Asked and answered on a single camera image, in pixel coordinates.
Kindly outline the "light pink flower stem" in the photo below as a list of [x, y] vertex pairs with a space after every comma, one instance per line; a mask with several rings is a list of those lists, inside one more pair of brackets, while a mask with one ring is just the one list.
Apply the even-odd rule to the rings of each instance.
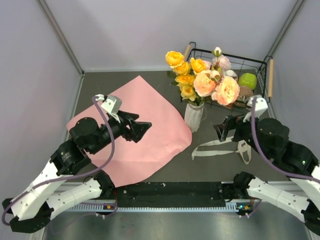
[[222, 54], [220, 47], [215, 47], [212, 54], [214, 58], [212, 59], [212, 66], [217, 70], [228, 71], [231, 69], [231, 62], [228, 57]]

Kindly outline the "pink wrapping paper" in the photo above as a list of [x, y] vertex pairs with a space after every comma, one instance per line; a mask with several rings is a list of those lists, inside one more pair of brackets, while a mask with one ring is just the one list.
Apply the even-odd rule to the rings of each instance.
[[115, 140], [114, 155], [103, 170], [116, 187], [146, 180], [191, 144], [192, 132], [181, 114], [141, 76], [111, 95], [122, 100], [122, 111], [152, 124], [138, 143]]

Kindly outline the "yellow flower stem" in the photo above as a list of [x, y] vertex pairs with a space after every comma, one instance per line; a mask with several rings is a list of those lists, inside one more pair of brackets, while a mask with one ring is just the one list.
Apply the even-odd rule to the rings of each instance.
[[199, 106], [202, 100], [195, 90], [194, 80], [200, 72], [209, 70], [211, 63], [194, 57], [185, 60], [184, 55], [177, 51], [168, 51], [165, 61], [171, 69], [167, 72], [168, 76], [174, 79], [173, 85], [179, 88], [181, 100]]

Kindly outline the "cream ribbon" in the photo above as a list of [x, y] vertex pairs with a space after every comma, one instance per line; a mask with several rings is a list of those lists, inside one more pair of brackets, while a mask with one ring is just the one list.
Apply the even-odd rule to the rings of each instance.
[[246, 165], [252, 160], [252, 148], [244, 140], [234, 143], [233, 137], [227, 137], [224, 141], [212, 140], [198, 145], [192, 151], [191, 159], [228, 154], [238, 154]]

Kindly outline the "peach pink flower stem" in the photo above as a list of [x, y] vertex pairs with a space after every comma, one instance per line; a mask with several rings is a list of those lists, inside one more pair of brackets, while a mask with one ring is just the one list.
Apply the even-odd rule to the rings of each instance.
[[221, 76], [217, 70], [203, 70], [193, 81], [195, 92], [202, 98], [210, 97], [222, 106], [234, 103], [240, 93], [240, 86], [230, 76]]

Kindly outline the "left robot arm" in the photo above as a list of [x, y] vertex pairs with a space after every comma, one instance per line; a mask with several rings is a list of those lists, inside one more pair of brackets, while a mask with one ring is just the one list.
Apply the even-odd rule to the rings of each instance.
[[138, 114], [121, 112], [120, 120], [113, 117], [98, 124], [92, 117], [78, 120], [69, 130], [71, 139], [62, 143], [51, 155], [37, 178], [23, 194], [2, 202], [5, 213], [13, 215], [9, 226], [13, 232], [31, 234], [49, 224], [57, 215], [90, 199], [109, 198], [115, 189], [111, 178], [103, 170], [90, 173], [89, 180], [62, 193], [55, 193], [65, 178], [75, 176], [91, 163], [94, 155], [118, 137], [139, 142], [152, 123], [138, 121]]

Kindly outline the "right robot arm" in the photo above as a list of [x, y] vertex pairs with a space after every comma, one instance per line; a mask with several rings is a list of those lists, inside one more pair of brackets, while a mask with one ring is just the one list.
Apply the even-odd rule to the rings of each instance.
[[255, 145], [252, 123], [243, 115], [228, 115], [223, 123], [213, 127], [219, 141], [227, 140], [234, 130], [233, 142], [244, 141], [272, 166], [296, 183], [305, 197], [291, 194], [271, 186], [258, 177], [241, 172], [233, 179], [233, 192], [239, 198], [253, 197], [266, 201], [295, 216], [314, 234], [320, 233], [320, 162], [304, 145], [289, 140], [290, 130], [274, 118], [255, 119], [255, 133], [259, 146]]

